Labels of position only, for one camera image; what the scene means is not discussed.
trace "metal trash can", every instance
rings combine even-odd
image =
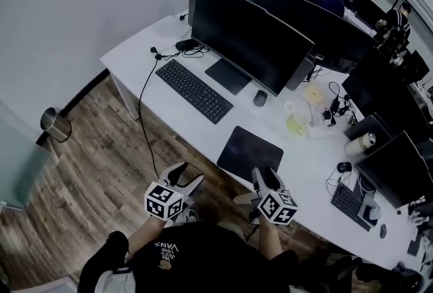
[[[61,117],[54,108],[48,108],[44,111],[41,118],[41,128],[60,143],[66,141],[72,132],[70,122]]]

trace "computer mouse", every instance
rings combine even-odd
[[[384,239],[386,237],[386,224],[380,226],[380,238]]]
[[[345,173],[346,171],[352,171],[352,164],[350,162],[340,162],[337,164],[337,171],[339,173]]]
[[[268,98],[268,95],[266,92],[262,91],[262,90],[258,90],[256,97],[254,97],[254,105],[256,106],[264,106],[264,104],[266,103],[266,99]]]

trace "mouse pad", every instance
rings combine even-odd
[[[284,151],[260,137],[236,126],[216,164],[252,183],[252,169],[257,166],[262,176],[270,166],[278,171]]]

